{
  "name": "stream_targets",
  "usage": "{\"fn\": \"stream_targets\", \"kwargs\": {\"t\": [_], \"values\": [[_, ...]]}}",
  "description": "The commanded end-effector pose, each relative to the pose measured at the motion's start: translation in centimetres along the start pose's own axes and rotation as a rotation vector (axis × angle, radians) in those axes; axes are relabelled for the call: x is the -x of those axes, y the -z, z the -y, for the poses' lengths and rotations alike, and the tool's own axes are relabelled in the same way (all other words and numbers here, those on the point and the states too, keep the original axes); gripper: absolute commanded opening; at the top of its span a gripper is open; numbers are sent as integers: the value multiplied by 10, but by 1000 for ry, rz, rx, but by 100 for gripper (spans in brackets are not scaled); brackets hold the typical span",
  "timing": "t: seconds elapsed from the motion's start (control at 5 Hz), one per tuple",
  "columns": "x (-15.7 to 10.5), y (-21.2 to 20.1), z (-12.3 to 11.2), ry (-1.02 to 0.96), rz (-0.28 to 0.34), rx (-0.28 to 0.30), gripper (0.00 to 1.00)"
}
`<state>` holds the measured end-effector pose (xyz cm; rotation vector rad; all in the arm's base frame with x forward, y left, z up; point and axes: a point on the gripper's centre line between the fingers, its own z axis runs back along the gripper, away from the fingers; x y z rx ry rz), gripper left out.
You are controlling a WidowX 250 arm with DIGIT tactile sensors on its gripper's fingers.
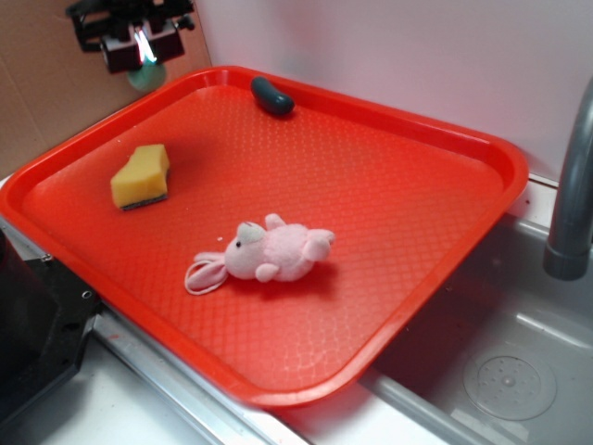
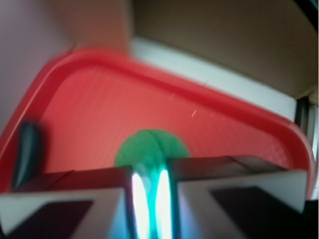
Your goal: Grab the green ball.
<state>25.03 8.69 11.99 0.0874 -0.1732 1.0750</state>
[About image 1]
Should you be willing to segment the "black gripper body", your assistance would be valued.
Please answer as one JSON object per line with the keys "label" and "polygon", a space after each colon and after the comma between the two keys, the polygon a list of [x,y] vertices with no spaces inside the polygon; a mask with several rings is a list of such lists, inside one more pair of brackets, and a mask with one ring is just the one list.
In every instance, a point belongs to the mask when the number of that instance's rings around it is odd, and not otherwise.
{"label": "black gripper body", "polygon": [[65,10],[83,52],[99,52],[104,36],[128,42],[130,37],[124,36],[128,26],[142,26],[146,20],[157,26],[157,32],[168,21],[176,29],[193,31],[196,24],[191,14],[194,12],[193,1],[169,0],[77,1]]}

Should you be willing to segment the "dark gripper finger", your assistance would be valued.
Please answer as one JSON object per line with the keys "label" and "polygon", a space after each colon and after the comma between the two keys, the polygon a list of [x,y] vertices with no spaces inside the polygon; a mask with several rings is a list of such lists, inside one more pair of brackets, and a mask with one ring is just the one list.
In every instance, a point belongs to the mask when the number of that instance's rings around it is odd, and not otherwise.
{"label": "dark gripper finger", "polygon": [[104,36],[100,47],[107,70],[111,74],[140,69],[140,54],[137,43],[121,42],[117,38]]}
{"label": "dark gripper finger", "polygon": [[166,22],[158,32],[148,32],[148,42],[157,63],[165,63],[184,55],[181,36],[173,22]]}

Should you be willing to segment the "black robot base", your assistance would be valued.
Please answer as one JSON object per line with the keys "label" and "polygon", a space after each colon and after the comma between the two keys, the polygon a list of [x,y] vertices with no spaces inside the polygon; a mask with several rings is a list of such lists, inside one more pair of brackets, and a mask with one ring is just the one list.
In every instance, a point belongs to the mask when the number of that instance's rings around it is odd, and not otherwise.
{"label": "black robot base", "polygon": [[25,261],[1,235],[1,427],[79,372],[99,304],[61,261]]}

